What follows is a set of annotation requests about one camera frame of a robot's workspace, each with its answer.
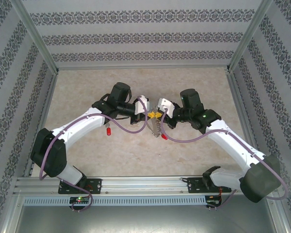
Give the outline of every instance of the red object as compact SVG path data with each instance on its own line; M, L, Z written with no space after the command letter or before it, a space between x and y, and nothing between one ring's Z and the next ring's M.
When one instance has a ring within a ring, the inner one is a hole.
M108 135L108 136L111 135L111 128L110 128L110 127L107 128L107 135Z
M164 138L165 140L168 139L164 134L162 134L161 136L162 136L162 138Z

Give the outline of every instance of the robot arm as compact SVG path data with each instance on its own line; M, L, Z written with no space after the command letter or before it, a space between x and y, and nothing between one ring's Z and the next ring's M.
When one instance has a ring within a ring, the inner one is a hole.
M124 83L114 85L110 94L104 95L99 101L95 102L83 115L68 124L49 131L42 129L38 132L35 140L31 159L41 167L47 148L51 141L58 137L52 145L44 166L44 171L50 177L58 177L78 187L83 187L86 176L67 163L66 152L68 149L84 135L103 126L109 119L103 116L92 116L92 114L104 114L110 118L118 115L130 117L130 123L134 124L145 119L142 104L136 99L133 103L126 102L127 97L131 98L130 87ZM149 101L141 96L141 101L149 109Z
M164 123L173 129L179 121L189 122L202 134L214 130L227 131L228 133L210 133L208 137L220 145L242 169L233 171L219 166L210 168L203 174L203 183L207 188L215 185L242 190L248 199L258 202L280 186L280 181L245 147L248 147L258 158L280 174L279 160L275 156L265 156L264 153L256 150L236 135L216 112L204 109L199 95L194 89L184 90L180 96L183 108L166 99L160 99L159 110L167 111Z

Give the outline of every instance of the beige floor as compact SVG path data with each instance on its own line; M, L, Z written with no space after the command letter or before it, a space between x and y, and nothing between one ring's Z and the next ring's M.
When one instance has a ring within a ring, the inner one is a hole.
M153 103L164 97L181 104L179 93L195 88L205 108L215 110L241 137L243 133L223 68L119 69L60 71L51 102L46 128L51 130L83 114L91 104L109 93L116 82L131 86L132 100L145 95ZM137 130L141 123L131 126ZM112 136L100 127L76 142L67 160L87 176L162 176L201 175L220 165L238 169L238 165L208 138L180 144L155 138L148 128L129 134L111 124ZM191 139L200 133L188 123L178 123L166 131L177 139ZM32 176L38 176L35 167Z

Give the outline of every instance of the yellow object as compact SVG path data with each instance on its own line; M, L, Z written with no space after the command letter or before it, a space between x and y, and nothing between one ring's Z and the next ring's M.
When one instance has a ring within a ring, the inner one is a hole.
M156 118L159 118L159 117L161 117L162 116L162 113L159 113L159 112L151 112L151 113L148 113L147 114L147 116L151 119L151 118L154 118L154 117L156 117Z

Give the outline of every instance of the decorative wall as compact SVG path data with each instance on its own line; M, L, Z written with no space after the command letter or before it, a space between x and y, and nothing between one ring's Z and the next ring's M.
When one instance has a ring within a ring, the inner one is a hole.
M261 0L24 0L59 68L228 65Z
M0 220L23 176L53 75L8 0L0 0Z
M272 3L234 75L259 149L280 159L291 225L291 0Z

